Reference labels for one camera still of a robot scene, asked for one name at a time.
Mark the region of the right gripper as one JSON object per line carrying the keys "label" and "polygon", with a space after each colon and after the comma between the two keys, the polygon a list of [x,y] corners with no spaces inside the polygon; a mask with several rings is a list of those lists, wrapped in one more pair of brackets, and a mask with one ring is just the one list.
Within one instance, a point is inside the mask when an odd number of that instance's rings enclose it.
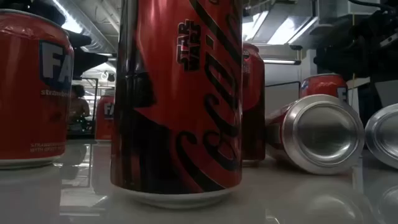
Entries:
{"label": "right gripper", "polygon": [[321,70],[351,78],[366,78],[379,70],[376,42],[381,14],[375,13],[353,25],[334,45],[317,50],[313,59]]}

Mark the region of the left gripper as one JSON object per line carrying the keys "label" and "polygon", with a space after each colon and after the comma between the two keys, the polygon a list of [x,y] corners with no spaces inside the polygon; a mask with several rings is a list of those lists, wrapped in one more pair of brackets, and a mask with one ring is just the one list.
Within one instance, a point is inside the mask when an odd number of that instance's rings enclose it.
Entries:
{"label": "left gripper", "polygon": [[[59,26],[64,25],[66,22],[65,16],[53,4],[49,4],[45,0],[0,0],[0,9],[15,9],[35,14],[49,19]],[[81,48],[77,48],[90,45],[92,42],[90,36],[69,30],[67,30],[67,33],[72,47],[75,48],[73,61],[74,79],[80,78],[85,71],[108,61],[108,57],[105,55],[85,52]]]}

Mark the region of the red Fanta strawberry can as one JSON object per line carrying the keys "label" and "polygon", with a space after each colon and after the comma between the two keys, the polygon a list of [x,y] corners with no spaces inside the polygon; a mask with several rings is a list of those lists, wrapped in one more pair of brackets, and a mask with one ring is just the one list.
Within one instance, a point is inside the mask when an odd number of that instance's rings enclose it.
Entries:
{"label": "red Fanta strawberry can", "polygon": [[305,172],[336,175],[358,161],[364,147],[359,114],[330,95],[305,96],[266,116],[266,151]]}
{"label": "red Fanta strawberry can", "polygon": [[0,169],[44,166],[64,154],[73,59],[59,25],[0,9]]}
{"label": "red Fanta strawberry can", "polygon": [[317,94],[335,96],[348,103],[348,86],[339,74],[324,73],[306,78],[300,87],[300,97]]}
{"label": "red Fanta strawberry can", "polygon": [[98,101],[95,120],[95,140],[110,141],[113,132],[114,88],[105,90]]}

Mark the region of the white ceiling unit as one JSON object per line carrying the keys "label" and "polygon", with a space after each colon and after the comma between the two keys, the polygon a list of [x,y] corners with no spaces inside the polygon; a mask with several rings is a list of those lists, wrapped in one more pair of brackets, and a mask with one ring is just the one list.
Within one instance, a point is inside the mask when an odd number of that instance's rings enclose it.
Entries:
{"label": "white ceiling unit", "polygon": [[367,16],[378,9],[378,7],[362,6],[348,0],[317,0],[317,16],[321,20],[350,14]]}

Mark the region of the person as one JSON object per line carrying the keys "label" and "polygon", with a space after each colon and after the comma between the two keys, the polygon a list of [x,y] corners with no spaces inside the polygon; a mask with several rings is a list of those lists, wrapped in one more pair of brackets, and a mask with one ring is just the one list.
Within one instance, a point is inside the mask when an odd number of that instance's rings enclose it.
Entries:
{"label": "person", "polygon": [[90,106],[84,99],[83,85],[72,85],[70,107],[68,111],[68,131],[82,131],[82,121],[90,115]]}

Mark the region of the fluorescent tube light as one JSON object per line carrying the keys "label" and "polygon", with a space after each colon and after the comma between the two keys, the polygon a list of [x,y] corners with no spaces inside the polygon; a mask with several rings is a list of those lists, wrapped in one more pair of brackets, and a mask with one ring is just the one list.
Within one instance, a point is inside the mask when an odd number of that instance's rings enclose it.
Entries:
{"label": "fluorescent tube light", "polygon": [[264,59],[263,62],[266,64],[280,64],[280,65],[300,65],[301,64],[301,61],[299,61],[299,60]]}

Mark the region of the wooden tray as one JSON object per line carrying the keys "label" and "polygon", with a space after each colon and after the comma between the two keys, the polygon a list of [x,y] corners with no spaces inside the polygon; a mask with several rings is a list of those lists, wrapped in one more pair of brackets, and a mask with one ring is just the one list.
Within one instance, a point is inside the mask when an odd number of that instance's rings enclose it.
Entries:
{"label": "wooden tray", "polygon": [[272,86],[281,86],[281,85],[291,85],[291,84],[297,84],[298,88],[301,86],[300,81],[295,81],[295,82],[285,82],[285,83],[277,83],[277,84],[272,84],[272,85],[265,85],[264,87],[272,87]]}

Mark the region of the red black Coca-Cola can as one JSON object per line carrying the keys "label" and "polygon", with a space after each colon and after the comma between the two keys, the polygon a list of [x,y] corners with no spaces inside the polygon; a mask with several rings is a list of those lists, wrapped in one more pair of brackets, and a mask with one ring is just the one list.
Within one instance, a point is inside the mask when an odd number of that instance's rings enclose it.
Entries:
{"label": "red black Coca-Cola can", "polygon": [[365,127],[365,140],[376,159],[398,170],[398,103],[370,117]]}
{"label": "red black Coca-Cola can", "polygon": [[111,183],[164,208],[241,182],[242,0],[122,0]]}

